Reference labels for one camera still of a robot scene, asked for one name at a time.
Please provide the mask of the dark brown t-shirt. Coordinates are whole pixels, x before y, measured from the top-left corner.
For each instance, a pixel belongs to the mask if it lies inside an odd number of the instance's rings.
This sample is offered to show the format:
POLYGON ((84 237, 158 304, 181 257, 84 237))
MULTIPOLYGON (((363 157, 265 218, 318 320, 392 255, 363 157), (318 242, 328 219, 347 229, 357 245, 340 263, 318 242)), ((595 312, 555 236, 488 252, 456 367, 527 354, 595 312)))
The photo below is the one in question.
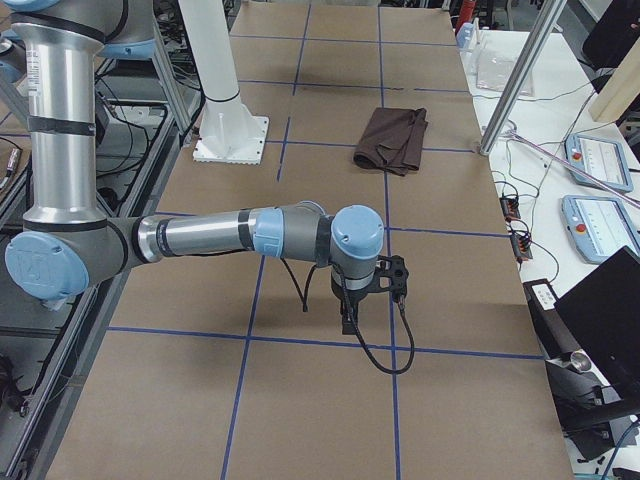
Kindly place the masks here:
POLYGON ((425 108, 376 108, 356 145, 353 161, 360 168, 398 176, 417 171, 427 126, 425 108))

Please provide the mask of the orange black connector block lower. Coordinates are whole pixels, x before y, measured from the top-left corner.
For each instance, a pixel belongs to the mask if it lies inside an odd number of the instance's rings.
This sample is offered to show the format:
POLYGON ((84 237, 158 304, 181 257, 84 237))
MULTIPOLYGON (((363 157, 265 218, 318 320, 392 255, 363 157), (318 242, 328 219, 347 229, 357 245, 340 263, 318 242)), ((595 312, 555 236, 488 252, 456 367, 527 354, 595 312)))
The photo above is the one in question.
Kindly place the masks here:
POLYGON ((531 252, 531 234, 522 231, 512 231, 510 233, 510 241, 514 257, 519 264, 529 261, 533 258, 531 252))

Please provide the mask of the orange black connector block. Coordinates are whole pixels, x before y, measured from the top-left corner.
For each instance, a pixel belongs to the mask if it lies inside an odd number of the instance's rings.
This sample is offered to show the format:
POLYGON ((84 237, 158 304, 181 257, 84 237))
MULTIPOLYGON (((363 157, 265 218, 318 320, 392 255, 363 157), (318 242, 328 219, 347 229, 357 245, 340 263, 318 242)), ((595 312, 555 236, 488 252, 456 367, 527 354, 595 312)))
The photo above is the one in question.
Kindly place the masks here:
POLYGON ((507 222, 521 219, 518 199, 515 197, 502 196, 499 201, 504 218, 507 222))
POLYGON ((531 252, 531 234, 522 231, 512 231, 510 233, 510 241, 514 257, 519 264, 529 261, 533 258, 531 252))

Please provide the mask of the orange black connector block upper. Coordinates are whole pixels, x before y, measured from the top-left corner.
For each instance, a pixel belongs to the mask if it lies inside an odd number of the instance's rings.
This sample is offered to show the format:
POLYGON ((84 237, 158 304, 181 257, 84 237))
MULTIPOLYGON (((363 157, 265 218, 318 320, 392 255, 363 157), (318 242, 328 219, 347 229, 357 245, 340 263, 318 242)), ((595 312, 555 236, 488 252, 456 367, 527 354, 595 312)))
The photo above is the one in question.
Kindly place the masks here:
POLYGON ((518 199, 515 197, 502 196, 499 201, 504 218, 507 222, 521 219, 518 199))

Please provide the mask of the black box with white label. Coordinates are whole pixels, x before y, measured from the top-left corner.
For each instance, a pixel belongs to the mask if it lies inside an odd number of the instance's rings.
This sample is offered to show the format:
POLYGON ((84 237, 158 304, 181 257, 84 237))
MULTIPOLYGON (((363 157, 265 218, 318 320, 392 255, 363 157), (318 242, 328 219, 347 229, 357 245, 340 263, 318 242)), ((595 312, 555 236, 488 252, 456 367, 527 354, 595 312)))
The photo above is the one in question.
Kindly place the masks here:
POLYGON ((534 322, 560 319, 556 309, 558 297, 547 279, 524 282, 523 289, 534 322))

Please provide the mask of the lower teach pendant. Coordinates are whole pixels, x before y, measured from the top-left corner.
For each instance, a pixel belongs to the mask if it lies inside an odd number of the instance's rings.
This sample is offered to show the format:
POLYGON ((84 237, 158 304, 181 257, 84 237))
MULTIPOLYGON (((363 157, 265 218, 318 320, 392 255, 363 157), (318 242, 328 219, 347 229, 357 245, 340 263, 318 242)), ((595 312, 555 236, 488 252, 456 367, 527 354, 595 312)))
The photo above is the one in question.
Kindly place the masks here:
POLYGON ((601 264, 623 247, 639 255, 639 234, 621 200, 566 195, 561 211, 569 236, 587 263, 601 264))

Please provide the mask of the teach pendant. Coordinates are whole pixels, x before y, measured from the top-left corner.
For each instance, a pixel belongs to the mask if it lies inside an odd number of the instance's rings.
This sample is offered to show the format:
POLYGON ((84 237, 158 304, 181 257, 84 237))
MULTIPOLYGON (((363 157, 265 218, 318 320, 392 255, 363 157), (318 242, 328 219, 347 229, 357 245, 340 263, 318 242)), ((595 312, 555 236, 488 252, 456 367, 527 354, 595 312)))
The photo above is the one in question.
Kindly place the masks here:
POLYGON ((581 185, 598 188, 592 178, 621 193, 633 191, 633 182, 622 144, 585 134, 571 134, 565 142, 571 175, 581 185))
POLYGON ((561 211, 569 236, 587 263, 601 264, 623 247, 639 255, 639 234, 621 200, 566 195, 561 211))

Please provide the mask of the metal cup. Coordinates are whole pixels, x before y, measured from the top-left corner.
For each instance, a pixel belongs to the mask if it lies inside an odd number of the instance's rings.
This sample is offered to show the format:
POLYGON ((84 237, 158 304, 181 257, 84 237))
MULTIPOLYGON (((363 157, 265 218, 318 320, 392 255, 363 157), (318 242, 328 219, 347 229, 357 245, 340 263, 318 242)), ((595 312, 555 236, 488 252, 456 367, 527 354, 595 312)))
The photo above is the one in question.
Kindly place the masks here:
POLYGON ((592 361, 584 351, 573 351, 568 357, 568 368, 575 373, 584 374, 592 369, 592 361))

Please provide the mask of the black laptop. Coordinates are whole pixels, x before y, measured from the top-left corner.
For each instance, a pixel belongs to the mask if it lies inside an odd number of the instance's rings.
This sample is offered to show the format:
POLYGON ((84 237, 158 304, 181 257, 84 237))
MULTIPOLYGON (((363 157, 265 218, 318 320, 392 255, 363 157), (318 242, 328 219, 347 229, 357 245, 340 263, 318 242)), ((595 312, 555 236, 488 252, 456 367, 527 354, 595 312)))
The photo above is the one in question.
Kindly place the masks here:
POLYGON ((639 257, 623 247, 555 304, 564 324, 622 396, 639 393, 639 257))

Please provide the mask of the clear plastic tray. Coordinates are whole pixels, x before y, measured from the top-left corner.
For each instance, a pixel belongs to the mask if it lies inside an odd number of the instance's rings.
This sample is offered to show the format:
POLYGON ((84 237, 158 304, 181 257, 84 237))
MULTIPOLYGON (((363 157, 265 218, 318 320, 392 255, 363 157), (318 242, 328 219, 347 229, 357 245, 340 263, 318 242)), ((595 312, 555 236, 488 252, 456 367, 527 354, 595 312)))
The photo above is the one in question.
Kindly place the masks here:
POLYGON ((491 48, 481 49, 476 60, 476 87, 503 92, 517 60, 515 54, 502 54, 491 48))

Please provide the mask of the upper teach pendant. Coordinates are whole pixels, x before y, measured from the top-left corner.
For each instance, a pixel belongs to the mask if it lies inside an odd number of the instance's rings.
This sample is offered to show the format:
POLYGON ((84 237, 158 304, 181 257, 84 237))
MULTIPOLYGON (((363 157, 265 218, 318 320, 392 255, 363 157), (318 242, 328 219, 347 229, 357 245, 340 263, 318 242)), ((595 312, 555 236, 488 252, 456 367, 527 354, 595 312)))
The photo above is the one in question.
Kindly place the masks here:
POLYGON ((598 188, 592 178, 621 193, 633 191, 633 182, 622 144, 585 134, 571 134, 565 142, 571 175, 581 185, 598 188))

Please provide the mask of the wooden board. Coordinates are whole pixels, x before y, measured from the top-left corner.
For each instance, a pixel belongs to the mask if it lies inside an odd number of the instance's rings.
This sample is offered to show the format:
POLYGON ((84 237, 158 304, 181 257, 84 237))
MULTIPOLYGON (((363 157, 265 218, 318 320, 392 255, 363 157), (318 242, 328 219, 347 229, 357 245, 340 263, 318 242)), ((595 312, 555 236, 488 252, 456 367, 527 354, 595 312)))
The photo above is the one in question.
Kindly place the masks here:
POLYGON ((593 121, 608 123, 618 120, 639 95, 639 58, 640 46, 639 40, 636 40, 619 67, 590 105, 589 113, 593 121))

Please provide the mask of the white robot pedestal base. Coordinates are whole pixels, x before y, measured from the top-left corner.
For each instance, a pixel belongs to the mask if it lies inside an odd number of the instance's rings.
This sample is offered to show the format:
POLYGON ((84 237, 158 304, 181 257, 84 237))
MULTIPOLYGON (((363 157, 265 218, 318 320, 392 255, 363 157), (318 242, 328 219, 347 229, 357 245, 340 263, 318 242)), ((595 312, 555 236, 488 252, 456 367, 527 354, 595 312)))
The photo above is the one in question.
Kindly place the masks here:
POLYGON ((254 116, 241 99, 221 1, 179 3, 205 98, 194 159, 257 165, 269 119, 254 116))

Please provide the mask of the aluminium frame post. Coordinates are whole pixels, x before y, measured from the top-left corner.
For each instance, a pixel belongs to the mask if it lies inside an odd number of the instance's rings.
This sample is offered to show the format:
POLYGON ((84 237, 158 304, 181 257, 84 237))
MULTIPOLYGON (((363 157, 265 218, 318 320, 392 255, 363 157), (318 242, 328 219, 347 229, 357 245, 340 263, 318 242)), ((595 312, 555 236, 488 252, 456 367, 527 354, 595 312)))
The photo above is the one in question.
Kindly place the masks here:
POLYGON ((479 153, 488 156, 502 133, 524 85, 567 1, 545 1, 482 136, 479 153))

